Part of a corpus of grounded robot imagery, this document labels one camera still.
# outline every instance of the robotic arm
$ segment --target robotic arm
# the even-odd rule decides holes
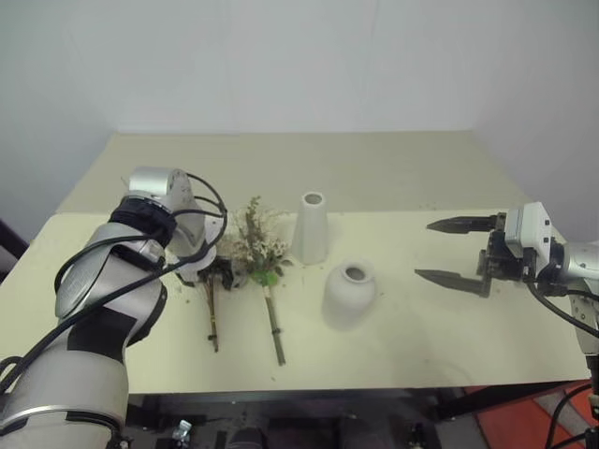
[[[143,167],[133,173],[109,222],[57,276],[59,327],[72,326],[2,380],[6,389],[21,375],[0,420],[0,448],[128,447],[121,436],[128,397],[124,349],[145,338],[164,309],[161,275],[177,270],[197,282],[214,260],[226,227],[216,196],[218,216],[197,204],[183,171]],[[166,248],[179,261],[163,268]]]
[[[417,269],[417,274],[443,287],[482,297],[489,296],[492,279],[525,282],[539,302],[577,328],[578,343],[591,371],[592,416],[599,419],[599,247],[559,243],[552,236],[545,208],[538,202],[508,213],[450,218],[427,227],[449,234],[490,231],[487,248],[478,258],[481,279],[434,269]],[[546,298],[566,295],[570,296],[572,315]],[[596,432],[589,435],[597,438]]]

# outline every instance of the white wall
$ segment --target white wall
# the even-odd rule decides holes
[[[115,129],[475,127],[599,237],[598,21],[596,0],[0,2],[0,214],[33,237]]]

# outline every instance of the white cone vase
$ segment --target white cone vase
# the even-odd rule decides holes
[[[291,253],[304,265],[322,262],[329,252],[327,200],[318,192],[301,197]]]
[[[351,260],[334,268],[327,277],[322,313],[325,323],[347,330],[360,323],[376,298],[372,266]]]

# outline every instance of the red floor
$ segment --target red floor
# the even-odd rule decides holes
[[[593,421],[587,396],[586,392],[581,393],[571,403],[591,424]],[[544,448],[550,418],[549,414],[532,399],[478,415],[490,449]],[[563,427],[558,426],[553,443],[556,444],[569,437],[571,435]],[[568,448],[583,448],[583,445],[571,444]]]

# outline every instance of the vase opening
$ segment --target vase opening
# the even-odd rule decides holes
[[[345,274],[352,281],[364,281],[364,279],[366,279],[366,273],[364,273],[364,270],[358,267],[346,268]]]
[[[320,204],[320,203],[322,203],[322,196],[319,195],[319,194],[308,194],[303,199],[308,204]]]

